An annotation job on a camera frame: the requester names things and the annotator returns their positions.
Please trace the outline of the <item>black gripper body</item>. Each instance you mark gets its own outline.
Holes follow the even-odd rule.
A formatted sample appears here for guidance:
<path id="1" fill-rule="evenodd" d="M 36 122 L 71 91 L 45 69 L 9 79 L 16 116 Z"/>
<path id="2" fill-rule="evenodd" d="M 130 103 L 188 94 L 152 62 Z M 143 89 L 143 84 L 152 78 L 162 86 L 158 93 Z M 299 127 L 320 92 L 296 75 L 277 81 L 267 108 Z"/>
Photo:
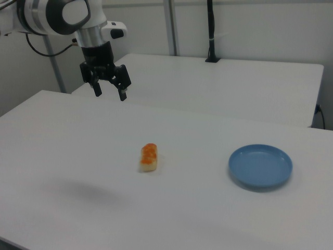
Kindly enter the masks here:
<path id="1" fill-rule="evenodd" d="M 116 66 L 110 42 L 98 47 L 82 47 L 84 61 L 80 64 L 83 81 L 88 83 L 93 72 L 96 71 L 97 77 L 112 84 L 119 84 L 120 80 L 115 74 Z"/>

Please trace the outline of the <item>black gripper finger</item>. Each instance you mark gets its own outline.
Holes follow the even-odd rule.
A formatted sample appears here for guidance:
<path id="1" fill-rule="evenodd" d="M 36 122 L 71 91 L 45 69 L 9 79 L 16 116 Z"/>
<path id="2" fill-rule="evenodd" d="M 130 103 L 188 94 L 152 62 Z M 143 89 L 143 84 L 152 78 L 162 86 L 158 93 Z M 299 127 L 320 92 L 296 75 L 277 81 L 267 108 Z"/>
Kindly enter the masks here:
<path id="1" fill-rule="evenodd" d="M 126 91 L 127 88 L 131 85 L 131 79 L 125 65 L 115 67 L 113 84 L 118 89 L 120 101 L 126 100 Z"/>
<path id="2" fill-rule="evenodd" d="M 85 83 L 89 83 L 90 86 L 93 88 L 96 97 L 99 97 L 102 95 L 102 91 L 101 91 L 100 85 L 98 83 L 99 78 L 98 78 L 96 71 L 91 71 L 89 69 L 85 69 L 85 70 L 83 70 L 82 77 L 83 77 L 83 81 Z"/>

